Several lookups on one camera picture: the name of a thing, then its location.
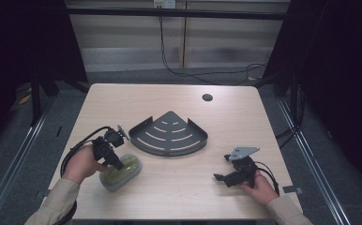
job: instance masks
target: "table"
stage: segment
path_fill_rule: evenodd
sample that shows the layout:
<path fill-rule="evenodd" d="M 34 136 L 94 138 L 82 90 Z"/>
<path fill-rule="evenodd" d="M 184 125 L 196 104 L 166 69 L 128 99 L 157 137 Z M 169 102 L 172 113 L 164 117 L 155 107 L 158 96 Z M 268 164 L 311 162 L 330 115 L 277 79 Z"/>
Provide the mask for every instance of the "table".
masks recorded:
<path fill-rule="evenodd" d="M 211 101 L 203 100 L 210 94 Z M 258 91 L 246 86 L 93 84 L 64 154 L 97 128 L 116 125 L 126 132 L 150 116 L 174 111 L 208 134 L 207 145 L 184 157 L 158 157 L 126 142 L 115 153 L 132 154 L 143 168 L 116 192 L 100 183 L 98 172 L 84 180 L 75 219 L 184 220 L 265 219 L 266 209 L 239 187 L 226 187 L 213 173 L 234 171 L 224 159 L 236 146 L 259 146 L 251 155 L 265 163 L 282 187 L 292 185 Z M 59 178 L 59 167 L 51 188 Z M 288 193 L 300 207 L 295 193 Z"/>

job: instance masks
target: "human hand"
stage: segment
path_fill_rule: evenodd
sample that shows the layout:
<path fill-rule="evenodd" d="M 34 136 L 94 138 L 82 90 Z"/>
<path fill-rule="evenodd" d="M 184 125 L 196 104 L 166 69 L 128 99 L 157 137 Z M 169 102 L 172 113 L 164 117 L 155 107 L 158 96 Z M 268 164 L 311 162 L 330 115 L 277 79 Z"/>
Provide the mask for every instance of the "human hand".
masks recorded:
<path fill-rule="evenodd" d="M 241 184 L 240 188 L 251 196 L 257 203 L 268 205 L 272 200 L 279 197 L 277 192 L 269 184 L 268 180 L 257 171 L 254 176 L 255 186 Z"/>
<path fill-rule="evenodd" d="M 106 172 L 108 168 L 94 159 L 93 145 L 84 145 L 69 160 L 62 178 L 81 184 L 96 171 Z"/>

